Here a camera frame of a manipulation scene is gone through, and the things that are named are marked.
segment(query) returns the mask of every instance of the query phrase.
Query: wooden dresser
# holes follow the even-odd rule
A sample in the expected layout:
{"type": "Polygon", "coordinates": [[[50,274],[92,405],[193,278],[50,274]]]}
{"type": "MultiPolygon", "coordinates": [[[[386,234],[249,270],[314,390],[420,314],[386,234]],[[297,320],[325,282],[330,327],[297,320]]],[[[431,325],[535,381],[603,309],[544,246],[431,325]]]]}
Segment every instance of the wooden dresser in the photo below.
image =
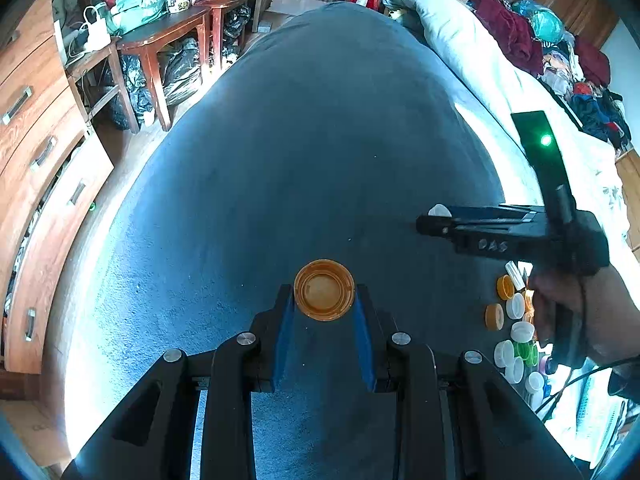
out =
{"type": "Polygon", "coordinates": [[[626,243],[640,262],[640,156],[636,150],[620,156],[616,161],[616,169],[622,180],[622,196],[630,225],[626,243]]]}
{"type": "Polygon", "coordinates": [[[51,0],[37,0],[0,50],[0,398],[41,372],[60,272],[112,169],[68,86],[51,0]]]}

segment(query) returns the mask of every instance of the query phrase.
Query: orange bottle cap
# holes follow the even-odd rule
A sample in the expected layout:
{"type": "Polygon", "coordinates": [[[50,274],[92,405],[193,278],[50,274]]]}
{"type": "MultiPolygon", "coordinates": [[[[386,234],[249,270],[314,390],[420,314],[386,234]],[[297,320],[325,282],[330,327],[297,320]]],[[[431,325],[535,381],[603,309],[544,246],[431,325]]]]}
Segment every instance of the orange bottle cap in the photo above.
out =
{"type": "Polygon", "coordinates": [[[501,330],[504,326],[504,311],[500,303],[488,305],[484,310],[484,324],[489,330],[501,330]]]}
{"type": "Polygon", "coordinates": [[[533,312],[533,290],[524,291],[524,310],[525,312],[533,312]]]}
{"type": "Polygon", "coordinates": [[[338,262],[316,260],[300,269],[293,285],[296,304],[303,314],[318,321],[342,317],[355,297],[353,276],[338,262]]]}
{"type": "Polygon", "coordinates": [[[495,286],[495,290],[498,292],[498,296],[500,296],[501,300],[510,300],[513,298],[516,290],[513,286],[513,282],[508,274],[501,276],[498,278],[498,283],[495,286]]]}

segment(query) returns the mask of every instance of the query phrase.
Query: wooden side table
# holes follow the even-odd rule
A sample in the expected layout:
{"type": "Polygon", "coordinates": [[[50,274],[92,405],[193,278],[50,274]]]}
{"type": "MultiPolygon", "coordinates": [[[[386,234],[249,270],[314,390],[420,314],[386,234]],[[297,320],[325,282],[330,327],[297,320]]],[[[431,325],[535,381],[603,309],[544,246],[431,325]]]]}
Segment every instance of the wooden side table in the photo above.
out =
{"type": "MultiPolygon", "coordinates": [[[[200,0],[196,6],[210,10],[211,13],[211,41],[213,45],[213,67],[220,72],[222,70],[222,38],[225,28],[225,14],[230,10],[240,7],[247,0],[200,0]]],[[[244,31],[240,37],[240,47],[244,41],[244,31]]]]}
{"type": "Polygon", "coordinates": [[[125,34],[118,42],[118,50],[123,54],[137,54],[145,73],[146,87],[151,93],[156,115],[160,119],[162,129],[171,129],[169,108],[162,89],[162,78],[158,65],[158,51],[172,41],[178,40],[194,28],[198,31],[198,48],[200,50],[200,66],[202,80],[209,73],[209,9],[207,7],[191,7],[177,14],[168,14],[154,22],[148,23],[125,34]]]}
{"type": "Polygon", "coordinates": [[[111,99],[120,94],[120,100],[122,101],[124,114],[127,118],[127,122],[129,123],[129,129],[134,134],[140,131],[138,120],[136,119],[136,115],[131,107],[131,100],[129,99],[127,86],[124,83],[124,76],[122,75],[120,58],[118,57],[115,40],[111,41],[111,44],[108,44],[102,50],[91,52],[90,54],[83,56],[80,60],[70,65],[66,69],[66,73],[68,75],[67,79],[69,81],[71,92],[76,98],[76,103],[78,104],[78,108],[80,108],[80,113],[86,122],[91,121],[96,114],[102,110],[109,101],[111,101],[111,99]],[[91,110],[87,112],[84,107],[84,101],[78,92],[76,83],[80,81],[89,72],[89,70],[92,70],[96,65],[98,65],[98,63],[105,59],[108,60],[109,67],[111,68],[111,75],[113,75],[113,82],[115,83],[115,86],[108,90],[104,95],[100,96],[91,110]]]}

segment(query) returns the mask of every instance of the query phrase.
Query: drawer handle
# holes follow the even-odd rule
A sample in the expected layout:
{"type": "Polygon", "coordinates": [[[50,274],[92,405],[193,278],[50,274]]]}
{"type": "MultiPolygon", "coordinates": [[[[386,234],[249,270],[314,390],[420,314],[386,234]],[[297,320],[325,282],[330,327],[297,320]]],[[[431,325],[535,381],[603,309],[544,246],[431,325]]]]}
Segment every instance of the drawer handle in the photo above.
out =
{"type": "Polygon", "coordinates": [[[2,123],[4,126],[7,126],[11,119],[15,117],[15,115],[20,111],[20,108],[27,102],[29,97],[33,95],[33,88],[30,86],[25,86],[24,90],[22,90],[22,94],[15,102],[15,104],[7,110],[7,112],[2,116],[2,123]]]}
{"type": "Polygon", "coordinates": [[[78,187],[76,187],[76,190],[74,191],[73,195],[71,195],[71,198],[69,199],[69,203],[71,205],[76,205],[76,203],[78,202],[78,199],[80,198],[80,194],[84,191],[85,187],[86,187],[86,184],[81,180],[80,183],[78,184],[78,187]]]}
{"type": "Polygon", "coordinates": [[[31,169],[32,170],[37,170],[40,166],[42,166],[42,163],[45,160],[47,160],[47,157],[51,153],[51,150],[53,150],[53,148],[55,147],[55,145],[57,143],[58,143],[58,141],[56,140],[55,137],[49,136],[49,138],[47,139],[47,145],[42,150],[42,153],[40,153],[40,155],[38,155],[35,158],[35,160],[31,163],[31,169]]]}
{"type": "Polygon", "coordinates": [[[33,329],[36,326],[36,309],[30,308],[27,310],[27,330],[24,333],[25,341],[33,340],[33,329]]]}

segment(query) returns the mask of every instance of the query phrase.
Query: hand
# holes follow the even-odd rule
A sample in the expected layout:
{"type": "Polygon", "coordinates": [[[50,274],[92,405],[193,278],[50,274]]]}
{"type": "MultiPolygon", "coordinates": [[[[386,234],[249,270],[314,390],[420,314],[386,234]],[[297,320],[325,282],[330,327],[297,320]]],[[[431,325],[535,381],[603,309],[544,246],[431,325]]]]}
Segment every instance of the hand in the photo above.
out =
{"type": "MultiPolygon", "coordinates": [[[[586,294],[586,336],[589,357],[599,365],[640,355],[640,311],[615,267],[583,278],[586,294]]],[[[534,324],[540,345],[553,342],[556,303],[582,315],[580,286],[575,276],[534,272],[529,288],[535,290],[534,324]]]]}

